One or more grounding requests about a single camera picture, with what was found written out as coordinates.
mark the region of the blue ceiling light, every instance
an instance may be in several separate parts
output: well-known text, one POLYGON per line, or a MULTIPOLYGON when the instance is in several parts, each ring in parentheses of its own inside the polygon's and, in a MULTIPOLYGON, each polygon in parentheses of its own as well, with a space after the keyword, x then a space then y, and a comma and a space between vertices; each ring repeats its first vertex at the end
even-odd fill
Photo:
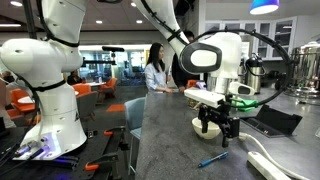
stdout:
POLYGON ((254 0, 250 14, 259 15, 273 12, 279 8, 279 0, 254 0))

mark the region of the power strip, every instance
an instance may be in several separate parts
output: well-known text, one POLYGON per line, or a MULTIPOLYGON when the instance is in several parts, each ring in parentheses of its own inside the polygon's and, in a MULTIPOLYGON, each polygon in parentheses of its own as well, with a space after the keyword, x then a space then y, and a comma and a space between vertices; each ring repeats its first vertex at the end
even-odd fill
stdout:
POLYGON ((258 152, 248 152, 248 161, 267 179, 267 180, 291 180, 268 159, 258 152))

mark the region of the pen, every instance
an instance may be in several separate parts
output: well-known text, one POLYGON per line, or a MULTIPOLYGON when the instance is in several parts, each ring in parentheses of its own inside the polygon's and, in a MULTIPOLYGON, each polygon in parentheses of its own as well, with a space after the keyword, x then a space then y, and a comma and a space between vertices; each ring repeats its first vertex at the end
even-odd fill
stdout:
POLYGON ((210 163, 212 163, 212 162, 214 162, 214 161, 216 161, 216 160, 224 159, 224 158, 226 158, 227 156, 228 156, 228 152, 224 152, 224 153, 220 154, 220 155, 217 156, 217 157, 214 157, 214 158, 211 158, 211 159, 208 159, 208 160, 205 160, 205 161, 201 162, 201 163, 198 165, 198 168, 202 168, 202 167, 204 167, 204 166, 206 166, 206 165, 208 165, 208 164, 210 164, 210 163))

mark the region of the cabinet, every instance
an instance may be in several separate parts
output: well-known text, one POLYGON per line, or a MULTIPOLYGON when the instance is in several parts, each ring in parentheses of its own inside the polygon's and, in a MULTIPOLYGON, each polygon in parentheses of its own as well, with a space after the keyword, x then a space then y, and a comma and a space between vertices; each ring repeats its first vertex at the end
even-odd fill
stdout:
MULTIPOLYGON (((255 29, 256 32, 279 41, 280 45, 290 54, 293 48, 296 19, 296 17, 291 17, 268 21, 206 21, 205 31, 224 29, 225 27, 247 31, 255 29)), ((254 39, 252 52, 260 54, 263 60, 281 60, 281 57, 271 46, 257 38, 254 39)))

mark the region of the gray countertop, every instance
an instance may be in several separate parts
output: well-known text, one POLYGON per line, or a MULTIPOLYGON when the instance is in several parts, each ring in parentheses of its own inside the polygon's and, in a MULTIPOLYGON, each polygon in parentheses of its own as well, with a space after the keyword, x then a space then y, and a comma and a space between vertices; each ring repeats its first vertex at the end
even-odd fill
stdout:
MULTIPOLYGON (((273 90, 262 89, 253 98, 269 97, 273 90)), ((292 137, 267 138, 244 123, 240 131, 257 138, 280 165, 310 179, 320 178, 320 107, 296 105, 297 98, 281 94, 268 105, 287 114, 303 116, 292 137)), ((255 116, 250 112, 233 112, 234 116, 255 116)), ((212 140, 197 136, 192 119, 198 111, 187 106, 183 94, 147 95, 136 169, 136 179, 264 179, 247 165, 247 153, 259 151, 252 142, 233 139, 229 147, 221 147, 222 135, 212 140), (226 159, 198 169, 198 164, 224 151, 226 159)))

